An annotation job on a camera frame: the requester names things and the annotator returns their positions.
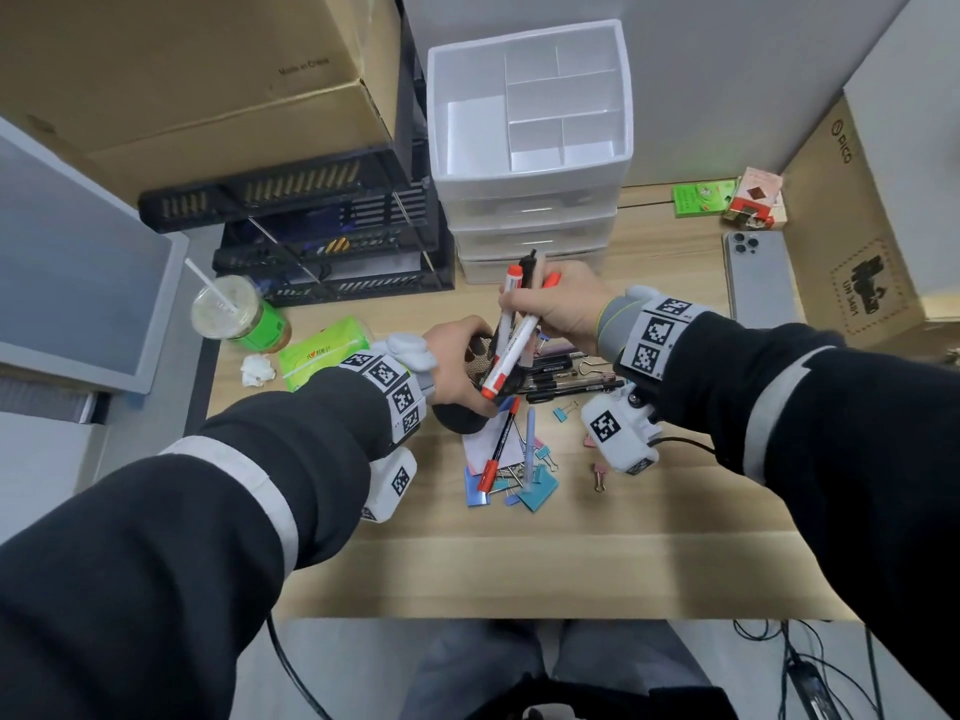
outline white straw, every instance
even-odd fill
[[[192,270],[194,273],[196,273],[197,277],[203,281],[204,285],[206,285],[206,287],[210,289],[213,295],[219,298],[222,301],[223,305],[225,305],[227,308],[230,309],[230,313],[239,312],[240,309],[234,305],[234,302],[231,301],[226,295],[224,295],[222,291],[213,284],[213,281],[210,280],[209,277],[203,274],[203,272],[196,265],[196,263],[193,262],[193,260],[191,260],[188,257],[186,258],[185,262],[186,262],[186,267]]]

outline wooden tabletop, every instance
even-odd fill
[[[603,275],[622,292],[644,283],[727,313],[717,217],[677,219],[669,187],[624,190]],[[478,313],[498,318],[496,285],[294,308],[294,340],[345,315],[374,335],[423,333]],[[220,350],[210,395],[216,414],[253,392],[240,384],[245,352]],[[267,388],[283,389],[276,379]],[[417,471],[393,517],[361,523],[338,556],[296,571],[282,617],[764,617],[855,618],[824,579],[784,503],[682,443],[659,463],[611,473],[594,491],[586,431],[537,410],[537,436],[558,464],[559,487],[537,513],[464,498],[464,450],[428,417],[407,442]],[[523,410],[517,419],[524,424]],[[664,425],[666,434],[687,434]]]

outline black sleeve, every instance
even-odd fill
[[[766,387],[805,354],[806,374],[769,424],[765,484],[786,503],[836,593],[952,716],[960,717],[950,617],[960,547],[960,374],[843,347],[789,324],[747,330],[697,317],[666,365],[656,409],[709,433],[743,472],[744,438]]]
[[[199,435],[270,476],[298,566],[335,554],[369,462],[390,450],[381,392],[340,368],[249,397]],[[140,459],[0,545],[5,718],[227,718],[240,652],[284,580],[279,534],[234,476],[185,455]]]

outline jeans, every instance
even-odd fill
[[[460,720],[526,674],[547,674],[533,621],[453,619],[420,662],[400,720]],[[550,677],[633,694],[711,684],[664,620],[564,622]]]

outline blue pen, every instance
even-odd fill
[[[527,453],[523,461],[523,492],[531,491],[531,484],[534,480],[534,442],[537,440],[537,410],[533,407],[527,408]]]

